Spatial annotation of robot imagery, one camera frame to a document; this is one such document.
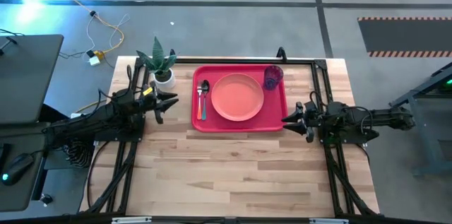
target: gray floor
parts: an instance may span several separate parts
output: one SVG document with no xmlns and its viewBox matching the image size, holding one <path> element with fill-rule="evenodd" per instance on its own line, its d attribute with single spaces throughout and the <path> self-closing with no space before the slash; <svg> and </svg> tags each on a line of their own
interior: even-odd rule
<svg viewBox="0 0 452 224">
<path fill-rule="evenodd" d="M 84 51 L 89 15 L 78 6 L 47 6 L 26 0 L 24 5 L 1 4 L 1 28 L 25 34 L 64 35 L 63 52 Z M 315 0 L 138 0 L 138 1 L 250 1 L 315 2 Z M 449 4 L 452 0 L 323 0 L 349 4 Z M 124 44 L 109 54 L 149 52 L 153 36 L 163 47 L 181 55 L 273 57 L 279 46 L 291 57 L 325 57 L 319 19 L 315 8 L 226 6 L 91 6 L 110 23 L 125 13 L 131 20 L 122 26 Z M 357 24 L 360 16 L 452 16 L 452 10 L 416 9 L 325 9 L 333 56 L 344 58 L 357 105 L 387 108 L 388 102 L 423 82 L 433 71 L 449 63 L 447 58 L 369 58 Z M 90 34 L 100 49 L 107 48 L 112 31 L 98 23 Z M 97 88 L 107 90 L 113 70 L 105 63 L 91 67 L 82 59 L 59 59 L 46 96 L 46 103 L 65 114 L 87 105 L 97 97 Z M 380 128 L 381 136 L 369 143 L 371 171 L 381 212 L 390 217 L 452 222 L 452 176 L 416 178 L 411 169 L 425 164 L 417 131 Z M 0 219 L 75 213 L 82 197 L 84 179 L 71 175 L 85 170 L 66 169 L 62 156 L 54 166 L 44 192 L 55 204 L 43 208 L 33 202 L 20 213 L 0 213 Z"/>
</svg>

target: wooden table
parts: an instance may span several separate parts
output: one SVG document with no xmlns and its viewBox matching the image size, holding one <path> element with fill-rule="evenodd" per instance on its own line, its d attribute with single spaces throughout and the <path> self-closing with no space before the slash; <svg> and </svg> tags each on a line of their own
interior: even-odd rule
<svg viewBox="0 0 452 224">
<path fill-rule="evenodd" d="M 354 105 L 345 60 L 327 62 L 334 100 Z M 118 58 L 110 94 L 127 87 L 126 65 L 133 68 L 134 63 L 135 57 Z M 319 140 L 307 143 L 305 136 L 288 130 L 205 134 L 192 127 L 191 86 L 198 66 L 174 65 L 177 83 L 172 92 L 179 95 L 179 102 L 164 114 L 164 124 L 157 124 L 152 112 L 146 115 L 127 215 L 334 216 L 325 154 Z M 281 67 L 291 113 L 296 101 L 309 101 L 314 89 L 311 70 L 302 65 Z M 93 167 L 93 201 L 112 178 L 117 148 L 118 143 L 114 142 L 106 146 Z M 355 145 L 344 145 L 344 154 L 350 182 L 369 207 L 379 212 L 365 154 Z M 338 189 L 345 209 L 342 187 Z M 86 208 L 84 198 L 81 210 Z"/>
</svg>

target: hazard stripe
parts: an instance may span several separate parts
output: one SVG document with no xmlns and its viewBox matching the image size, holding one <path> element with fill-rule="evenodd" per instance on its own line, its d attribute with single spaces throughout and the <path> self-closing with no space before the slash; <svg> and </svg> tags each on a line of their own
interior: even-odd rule
<svg viewBox="0 0 452 224">
<path fill-rule="evenodd" d="M 444 58 L 452 57 L 451 51 L 372 51 L 367 52 L 372 58 Z"/>
<path fill-rule="evenodd" d="M 452 17 L 439 16 L 418 16 L 418 17 L 359 17 L 362 20 L 452 20 Z"/>
</svg>

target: spoon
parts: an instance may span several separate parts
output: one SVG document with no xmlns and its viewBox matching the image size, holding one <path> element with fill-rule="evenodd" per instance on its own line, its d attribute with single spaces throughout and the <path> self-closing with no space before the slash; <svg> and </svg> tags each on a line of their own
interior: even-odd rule
<svg viewBox="0 0 452 224">
<path fill-rule="evenodd" d="M 205 121 L 207 119 L 206 96 L 207 96 L 207 93 L 209 92 L 209 88 L 210 88 L 209 81 L 204 80 L 203 84 L 201 86 L 201 90 L 203 90 L 203 93 L 204 93 L 203 116 L 201 118 L 203 121 Z"/>
</svg>

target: black metal frame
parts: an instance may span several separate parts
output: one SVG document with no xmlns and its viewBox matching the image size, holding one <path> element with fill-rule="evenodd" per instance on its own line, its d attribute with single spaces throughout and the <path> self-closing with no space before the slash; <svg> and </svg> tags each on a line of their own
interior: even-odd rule
<svg viewBox="0 0 452 224">
<path fill-rule="evenodd" d="M 288 59 L 287 55 L 282 47 L 278 50 L 277 58 L 218 58 L 218 59 L 206 59 L 202 57 L 180 57 L 178 59 L 180 64 L 296 64 L 307 65 L 311 69 L 312 79 L 314 83 L 314 90 L 321 92 L 319 75 L 321 72 L 323 78 L 323 84 L 325 85 L 327 101 L 333 101 L 333 94 L 331 92 L 331 85 L 328 77 L 328 68 L 325 59 Z M 132 88 L 136 88 L 138 83 L 139 70 L 143 67 L 142 63 L 137 59 L 135 64 L 135 71 L 132 79 Z M 143 86 L 148 82 L 149 74 L 145 71 L 143 79 Z M 322 110 L 322 97 L 316 95 L 316 101 L 318 107 Z M 321 142 L 324 142 L 323 135 L 325 131 L 323 128 L 319 128 L 319 138 Z M 133 172 L 133 162 L 135 160 L 135 154 L 138 143 L 132 142 L 131 149 L 126 160 L 123 162 L 124 150 L 126 142 L 120 142 L 118 148 L 118 155 L 114 166 L 114 174 L 112 182 L 105 189 L 102 196 L 93 204 L 93 207 L 77 215 L 71 216 L 55 216 L 46 218 L 33 218 L 22 220 L 8 220 L 8 223 L 111 223 L 113 218 L 127 217 L 126 207 L 129 200 L 129 191 L 131 186 L 131 176 Z M 331 152 L 331 145 L 323 145 L 326 157 L 328 179 L 330 182 L 330 190 L 333 202 L 333 210 L 335 218 L 329 218 L 328 220 L 322 218 L 247 218 L 247 217 L 182 217 L 182 216 L 148 216 L 143 217 L 145 220 L 152 220 L 153 222 L 162 223 L 222 223 L 222 224 L 236 224 L 236 223 L 332 223 L 337 221 L 338 223 L 431 223 L 416 220 L 402 220 L 396 218 L 386 218 L 382 215 L 377 215 L 373 211 L 367 208 L 364 202 L 359 198 L 356 191 L 352 188 L 352 185 L 348 182 L 347 170 L 345 167 L 345 158 L 341 143 L 336 143 L 336 154 L 338 162 L 333 158 Z M 121 181 L 122 177 L 126 175 L 123 194 L 121 195 L 121 202 L 117 211 L 113 211 L 114 201 L 116 196 L 117 185 Z M 338 196 L 338 188 L 335 180 L 335 176 L 341 181 L 344 186 L 346 197 L 346 212 L 341 208 Z M 100 213 L 100 210 L 107 202 L 107 208 L 105 213 Z M 354 212 L 354 204 L 363 214 L 357 215 Z"/>
<path fill-rule="evenodd" d="M 13 44 L 17 44 L 17 41 L 13 40 L 11 37 L 6 37 L 6 39 L 8 40 L 7 42 L 5 42 L 1 47 L 0 47 L 0 56 L 2 56 L 5 52 L 3 51 L 3 48 L 5 48 L 7 45 L 9 45 L 9 43 L 13 43 Z"/>
<path fill-rule="evenodd" d="M 423 150 L 428 160 L 428 166 L 415 168 L 412 171 L 413 175 L 433 175 L 452 170 L 452 161 L 444 157 L 439 141 L 427 132 L 427 123 L 417 103 L 417 99 L 421 98 L 452 98 L 451 92 L 443 93 L 437 90 L 451 79 L 452 62 L 434 72 L 428 81 L 389 103 L 391 107 L 400 107 L 401 105 L 409 104 L 411 113 L 419 125 L 417 126 L 417 130 L 419 131 Z"/>
</svg>

